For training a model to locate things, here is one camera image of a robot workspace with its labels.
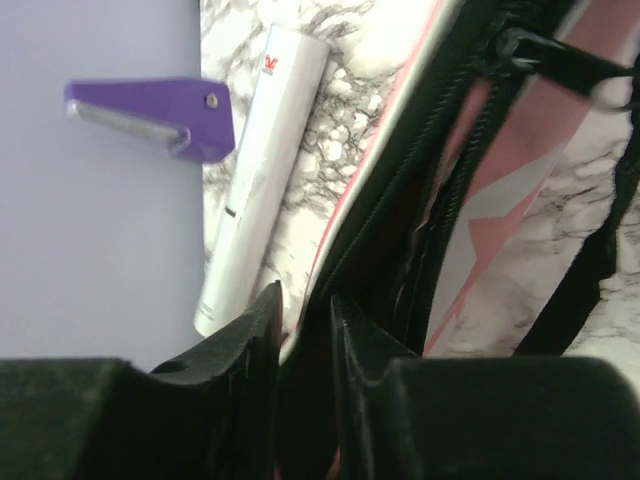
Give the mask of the pink racket bag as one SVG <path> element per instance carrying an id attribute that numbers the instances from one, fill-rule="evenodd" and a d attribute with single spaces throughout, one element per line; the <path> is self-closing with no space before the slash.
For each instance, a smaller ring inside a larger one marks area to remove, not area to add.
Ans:
<path id="1" fill-rule="evenodd" d="M 510 236 L 587 114 L 639 124 L 639 67 L 616 60 L 635 1 L 439 1 L 376 141 L 324 234 L 283 348 L 279 479 L 340 475 L 333 297 L 415 355 L 444 357 L 466 295 Z M 639 183 L 639 139 L 614 168 L 613 202 L 519 342 L 565 350 L 617 266 Z"/>

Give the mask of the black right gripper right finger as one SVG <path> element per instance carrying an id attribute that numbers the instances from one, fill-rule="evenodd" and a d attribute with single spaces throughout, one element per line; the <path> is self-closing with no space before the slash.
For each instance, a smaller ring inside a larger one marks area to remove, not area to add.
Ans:
<path id="1" fill-rule="evenodd" d="M 344 479 L 635 479 L 639 402 L 584 357 L 424 359 L 330 302 Z"/>

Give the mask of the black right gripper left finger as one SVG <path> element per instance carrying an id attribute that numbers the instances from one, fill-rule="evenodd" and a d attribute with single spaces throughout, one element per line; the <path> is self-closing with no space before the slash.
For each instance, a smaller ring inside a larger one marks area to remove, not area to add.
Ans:
<path id="1" fill-rule="evenodd" d="M 116 358 L 1 364 L 5 479 L 269 479 L 282 291 L 151 372 Z"/>

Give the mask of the white shuttlecock tube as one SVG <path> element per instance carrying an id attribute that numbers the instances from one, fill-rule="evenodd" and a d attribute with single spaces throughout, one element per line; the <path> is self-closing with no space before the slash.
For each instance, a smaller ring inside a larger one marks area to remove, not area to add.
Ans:
<path id="1" fill-rule="evenodd" d="M 239 316 L 259 278 L 329 45 L 272 25 L 194 316 L 208 337 Z"/>

